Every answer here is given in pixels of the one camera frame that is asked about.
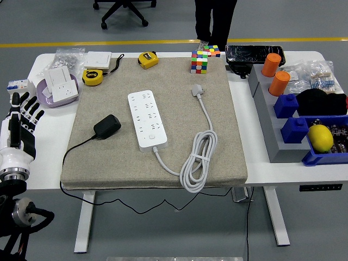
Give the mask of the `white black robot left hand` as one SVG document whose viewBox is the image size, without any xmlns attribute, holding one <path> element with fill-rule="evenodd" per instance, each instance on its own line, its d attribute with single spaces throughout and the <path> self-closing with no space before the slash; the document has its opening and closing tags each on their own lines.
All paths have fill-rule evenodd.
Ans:
<svg viewBox="0 0 348 261">
<path fill-rule="evenodd" d="M 11 108 L 1 124 L 2 169 L 27 169 L 36 157 L 34 131 L 44 111 L 37 97 L 14 92 Z"/>
</svg>

